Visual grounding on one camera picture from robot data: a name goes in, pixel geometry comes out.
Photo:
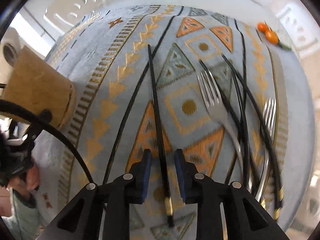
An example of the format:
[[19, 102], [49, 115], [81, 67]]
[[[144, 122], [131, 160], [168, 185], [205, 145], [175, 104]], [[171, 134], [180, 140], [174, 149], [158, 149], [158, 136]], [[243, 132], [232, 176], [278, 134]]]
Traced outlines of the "light green sleeve forearm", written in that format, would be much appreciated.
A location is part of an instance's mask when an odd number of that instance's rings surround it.
[[39, 211], [33, 195], [25, 200], [16, 190], [10, 190], [11, 216], [2, 217], [15, 239], [36, 239], [39, 235]]

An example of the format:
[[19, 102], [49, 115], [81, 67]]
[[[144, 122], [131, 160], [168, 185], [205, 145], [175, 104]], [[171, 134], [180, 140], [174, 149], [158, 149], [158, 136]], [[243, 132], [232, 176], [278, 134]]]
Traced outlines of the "person's left hand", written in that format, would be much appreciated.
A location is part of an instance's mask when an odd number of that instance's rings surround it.
[[40, 185], [40, 173], [36, 164], [32, 168], [26, 171], [25, 180], [20, 177], [14, 177], [10, 179], [8, 188], [14, 189], [21, 196], [27, 198], [30, 192], [36, 189]]

